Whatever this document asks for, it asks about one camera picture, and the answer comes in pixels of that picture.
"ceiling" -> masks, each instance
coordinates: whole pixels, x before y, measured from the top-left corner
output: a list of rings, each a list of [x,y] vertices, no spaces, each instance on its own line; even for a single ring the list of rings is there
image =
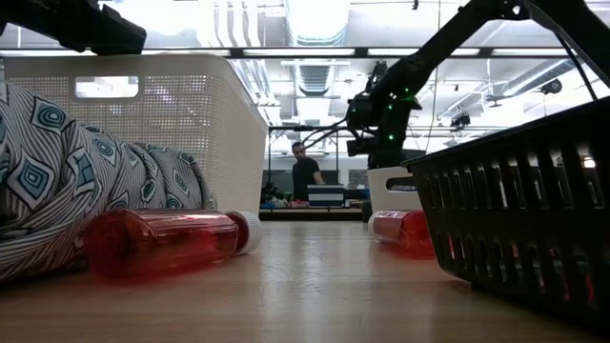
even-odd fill
[[[329,0],[246,0],[246,1],[169,1],[169,0],[121,0],[101,2],[116,8],[121,14],[133,22],[145,27],[149,36],[147,49],[165,48],[201,48],[228,46],[287,47],[291,41],[287,23],[287,3],[299,7],[299,21],[309,24],[301,25],[312,32],[324,32],[325,29],[337,27],[334,20],[346,20],[344,39],[339,44],[345,47],[420,47],[430,39],[438,28],[444,25],[467,1],[459,0],[419,0],[418,10],[412,10],[411,1],[392,0],[334,0],[329,6]],[[342,8],[338,3],[345,4],[346,16],[340,13]],[[589,7],[604,22],[610,22],[610,0],[588,1]],[[257,8],[256,38],[249,35],[253,24],[249,9]],[[242,18],[239,27],[235,26],[238,17]],[[560,47],[554,34],[541,28],[532,21],[522,22],[489,22],[463,45],[464,47],[507,47],[507,48],[540,48]],[[55,41],[40,34],[19,30],[8,26],[0,37],[0,50],[35,50],[60,48]],[[295,67],[291,67],[291,59],[264,60],[266,79],[277,106],[261,107],[263,115],[268,115],[274,125],[319,124],[328,125],[343,117],[347,110],[347,100],[362,91],[369,73],[378,59],[345,59],[326,61],[334,64],[335,72],[331,73],[329,89],[324,94],[327,99],[307,99],[295,86]],[[396,59],[385,59],[391,66]],[[455,137],[445,127],[451,117],[459,111],[468,111],[472,116],[472,126],[477,127],[512,127],[543,115],[548,115],[576,104],[589,101],[588,93],[576,70],[559,74],[563,83],[563,91],[557,95],[542,95],[536,89],[525,92],[517,97],[502,100],[500,108],[489,108],[486,101],[481,101],[480,93],[472,94],[476,88],[491,83],[496,85],[509,82],[525,74],[529,70],[544,63],[544,60],[529,58],[494,58],[494,59],[451,59],[443,62],[433,75],[430,84],[419,94],[418,99],[423,111],[415,112],[411,124],[422,127],[411,132],[419,138],[417,144],[426,142],[429,151],[446,147],[447,141],[465,141],[497,129],[473,131]],[[244,70],[243,79],[251,84],[254,96],[262,97],[256,84],[256,75],[245,64],[237,63]],[[591,72],[591,80],[599,96],[609,91],[596,81]],[[476,100],[469,101],[468,107],[454,109],[460,99],[472,94]],[[434,138],[428,140],[426,134],[430,125],[437,131]],[[290,142],[302,138],[300,133],[278,131],[279,137],[274,137],[272,151],[283,152],[290,148]],[[407,146],[412,148],[414,140],[408,140]],[[335,140],[325,141],[316,148],[334,151]]]

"man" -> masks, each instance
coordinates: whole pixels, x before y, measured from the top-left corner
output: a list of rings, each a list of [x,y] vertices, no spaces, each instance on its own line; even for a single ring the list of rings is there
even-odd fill
[[[324,184],[320,167],[317,162],[305,155],[305,150],[300,142],[293,144],[293,154],[296,158],[296,163],[293,165],[293,199],[309,201],[307,185]]]

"black t-shirt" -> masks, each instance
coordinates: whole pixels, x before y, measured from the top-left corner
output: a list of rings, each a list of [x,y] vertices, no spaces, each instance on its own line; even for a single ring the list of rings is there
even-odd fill
[[[293,198],[303,201],[309,200],[307,185],[315,185],[314,172],[320,167],[313,159],[305,157],[293,165]]]

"white perforated basket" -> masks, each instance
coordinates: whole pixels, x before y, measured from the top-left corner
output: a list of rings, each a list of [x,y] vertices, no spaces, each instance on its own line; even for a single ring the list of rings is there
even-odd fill
[[[201,164],[218,208],[258,213],[267,126],[231,64],[217,56],[4,58],[8,81],[54,101],[82,125],[168,146]],[[137,76],[127,98],[79,98],[76,78]]]

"black plastic basket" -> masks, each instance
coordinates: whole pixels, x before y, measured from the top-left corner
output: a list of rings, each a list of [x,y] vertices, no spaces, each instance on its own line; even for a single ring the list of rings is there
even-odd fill
[[[610,99],[407,163],[446,272],[607,324]]]

